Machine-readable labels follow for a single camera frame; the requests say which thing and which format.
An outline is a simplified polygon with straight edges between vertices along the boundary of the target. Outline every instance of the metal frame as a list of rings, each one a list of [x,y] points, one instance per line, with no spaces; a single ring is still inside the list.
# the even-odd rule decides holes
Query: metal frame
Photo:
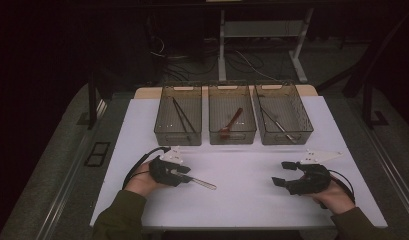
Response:
[[[368,126],[367,122],[363,118],[361,118],[359,114],[360,108],[355,104],[351,104],[350,102],[349,106],[353,110],[353,113],[356,119],[358,120],[359,125],[368,136],[372,146],[374,147],[376,153],[378,154],[379,163],[381,164],[390,183],[395,189],[397,196],[403,203],[404,208],[409,214],[409,187],[406,184],[406,181],[404,180],[404,178],[401,176],[400,172],[394,165],[394,160],[390,157],[387,150],[382,145],[381,141],[376,135],[375,130],[371,126]]]
[[[84,163],[83,159],[87,155],[86,152],[87,152],[88,146],[90,146],[91,141],[94,138],[97,129],[99,129],[100,120],[102,116],[104,115],[106,109],[107,109],[107,104],[103,100],[101,100],[95,112],[95,114],[97,114],[97,121],[96,121],[97,124],[93,127],[93,129],[88,131],[83,136],[83,139],[80,142],[78,150],[76,151],[76,155],[69,169],[69,172],[67,173],[60,189],[58,190],[58,193],[56,197],[54,198],[54,201],[52,202],[51,207],[48,211],[48,215],[46,216],[38,232],[38,235],[36,236],[35,239],[39,240],[39,239],[51,239],[52,238],[54,229],[57,226],[57,223],[58,223],[58,220],[60,219],[61,214],[63,213],[64,207],[66,205],[66,202],[68,201],[69,195],[74,188],[75,179],[79,174],[79,169]]]
[[[309,8],[303,21],[288,21],[292,22],[293,26],[301,24],[298,30],[292,29],[291,33],[286,36],[283,32],[278,31],[278,27],[286,21],[255,21],[255,22],[225,22],[225,10],[221,10],[220,17],[220,40],[219,40],[219,81],[226,81],[226,65],[225,65],[225,38],[226,37],[290,37],[297,36],[298,41],[294,50],[289,51],[289,55],[301,83],[307,83],[307,77],[298,59],[301,49],[306,38],[307,30],[310,25],[310,20],[313,15],[314,8]]]

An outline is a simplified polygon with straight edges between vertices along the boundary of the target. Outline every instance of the white surface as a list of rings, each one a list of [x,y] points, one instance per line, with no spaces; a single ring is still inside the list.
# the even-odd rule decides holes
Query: white surface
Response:
[[[209,144],[207,99],[203,99],[203,143],[181,146],[188,173],[217,186],[209,190],[196,183],[153,192],[142,217],[148,229],[306,229],[333,226],[330,212],[310,198],[289,195],[274,186],[271,177],[295,180],[301,171],[282,169],[282,161],[299,161],[306,149],[340,151],[344,155],[326,162],[328,169],[345,175],[353,184],[357,205],[375,226],[387,224],[336,126],[323,97],[302,97],[314,132],[306,145],[263,146],[257,131],[252,145]],[[110,162],[92,216],[112,203],[130,168],[145,153],[158,147],[154,123],[159,100],[133,99]]]

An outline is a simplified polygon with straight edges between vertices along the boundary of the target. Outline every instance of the tweezers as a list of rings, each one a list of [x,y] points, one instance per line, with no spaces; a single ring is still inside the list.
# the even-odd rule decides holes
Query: tweezers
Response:
[[[271,118],[270,115],[269,115],[262,107],[260,107],[260,109],[261,109],[261,111],[262,111],[263,113],[266,114],[266,116],[267,116],[272,122],[274,122],[274,123],[276,124],[276,126],[277,126],[283,133],[286,132],[285,128],[283,128],[282,125],[281,125],[278,121],[276,121],[276,120],[274,120],[273,118]],[[287,137],[292,143],[297,143],[297,140],[296,140],[293,136],[287,134],[286,137]]]
[[[172,97],[172,99],[173,99],[173,104],[175,105],[176,113],[178,114],[179,119],[180,119],[180,123],[182,124],[183,130],[185,132],[188,132],[188,131],[186,131],[185,124],[182,121],[182,116],[185,118],[185,120],[188,123],[189,127],[192,129],[192,132],[196,133],[197,131],[195,131],[195,128],[192,126],[192,123],[189,121],[188,117],[186,117],[186,114],[182,110],[182,108],[180,107],[179,103],[176,101],[176,99],[174,97]]]

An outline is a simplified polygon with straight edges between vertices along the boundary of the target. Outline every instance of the sleeve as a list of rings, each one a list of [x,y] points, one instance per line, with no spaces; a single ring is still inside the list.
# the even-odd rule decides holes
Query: sleeve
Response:
[[[385,229],[380,229],[370,222],[360,208],[353,208],[343,214],[331,217],[341,236],[350,240],[398,240],[399,238]]]
[[[146,199],[134,192],[121,190],[109,208],[95,221],[93,239],[142,239],[141,217]]]

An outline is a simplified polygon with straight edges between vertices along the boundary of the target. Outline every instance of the cable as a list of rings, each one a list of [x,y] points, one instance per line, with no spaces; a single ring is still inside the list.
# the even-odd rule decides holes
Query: cable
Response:
[[[167,68],[165,68],[163,70],[163,73],[167,74],[168,76],[172,76],[172,77],[176,78],[178,81],[181,81],[181,82],[182,81],[189,81],[189,79],[187,77],[183,76],[181,73],[170,70],[170,69],[167,69]]]
[[[177,67],[177,68],[183,70],[185,73],[188,73],[188,74],[192,74],[192,75],[203,75],[203,74],[207,74],[207,73],[211,72],[211,71],[214,69],[214,67],[216,66],[216,63],[217,63],[217,59],[216,59],[216,60],[213,62],[213,64],[210,66],[210,69],[205,70],[205,71],[203,71],[203,72],[191,72],[191,71],[188,71],[186,68],[181,67],[181,66],[178,66],[178,65],[175,65],[175,64],[169,64],[169,66]]]
[[[253,68],[259,69],[259,68],[264,67],[264,62],[263,62],[263,60],[261,60],[261,58],[259,58],[259,57],[258,57],[257,55],[255,55],[255,54],[251,54],[251,53],[248,53],[248,55],[253,56],[253,57],[254,57],[255,59],[257,59],[258,62],[260,63],[260,65],[256,66],[255,64],[252,64],[250,61],[248,61],[249,63],[251,63],[251,65],[252,65]],[[247,66],[247,67],[250,66],[247,62],[244,63],[242,57],[241,57],[240,59],[241,59],[242,61],[238,61],[238,60],[235,60],[235,59],[232,59],[232,61],[234,61],[234,62],[236,62],[236,63],[238,63],[238,64],[241,64],[241,65]]]
[[[158,147],[158,148],[155,148],[155,149],[151,150],[149,153],[145,154],[144,156],[142,156],[141,159],[139,159],[139,161],[135,163],[135,165],[132,167],[132,169],[130,169],[129,173],[126,175],[125,180],[123,181],[123,188],[122,189],[124,189],[126,187],[127,183],[130,181],[130,179],[132,177],[137,175],[137,174],[135,174],[135,171],[139,168],[139,166],[141,166],[142,163],[145,162],[145,160],[147,160],[147,158],[151,154],[153,154],[153,153],[155,153],[155,152],[157,152],[159,150],[163,150],[164,153],[166,153],[166,152],[170,151],[170,149],[171,149],[170,147]]]
[[[135,176],[138,176],[139,174],[148,173],[148,172],[150,172],[150,171],[143,171],[143,172],[135,173],[135,174],[132,175],[131,179],[133,177],[135,177]]]
[[[231,66],[231,68],[235,69],[235,70],[238,71],[238,72],[242,72],[242,73],[254,73],[254,71],[253,71],[252,69],[249,70],[249,71],[244,71],[244,70],[242,70],[242,69],[240,69],[240,68],[235,67],[234,64],[233,64],[231,61],[236,62],[236,63],[239,63],[239,64],[242,64],[242,65],[246,65],[246,64],[237,62],[237,61],[233,60],[232,58],[228,57],[228,55],[225,55],[225,61],[226,61],[227,64],[229,64],[229,66]]]
[[[270,77],[270,76],[267,76],[266,74],[261,73],[261,72],[259,72],[257,69],[255,69],[255,68],[253,67],[253,65],[248,61],[248,59],[247,59],[244,55],[242,55],[242,53],[240,53],[239,51],[236,51],[236,50],[235,50],[235,52],[237,52],[237,53],[248,63],[248,65],[249,65],[256,73],[260,74],[260,75],[263,76],[263,77],[267,77],[267,78],[269,78],[269,79],[272,79],[272,80],[276,80],[276,81],[277,81],[277,79],[272,78],[272,77]]]
[[[150,53],[157,56],[157,57],[166,58],[166,55],[161,55],[161,54],[158,54],[158,53],[155,53],[155,52],[150,52]]]
[[[333,173],[336,173],[336,174],[338,174],[338,175],[340,175],[342,178],[344,178],[345,179],[345,181],[347,181],[348,182],[348,185],[350,185],[350,190],[351,190],[351,193],[353,194],[353,196],[354,196],[354,188],[353,188],[353,185],[351,184],[351,182],[344,176],[344,175],[342,175],[341,173],[339,173],[339,172],[337,172],[337,171],[334,171],[334,170],[329,170],[328,169],[328,171],[329,172],[333,172]]]
[[[164,50],[164,48],[165,48],[163,39],[161,39],[161,38],[159,38],[159,37],[157,37],[157,36],[154,36],[154,38],[160,40],[160,43],[161,43],[161,49],[160,49],[160,51],[158,51],[158,53],[163,52],[163,50]]]

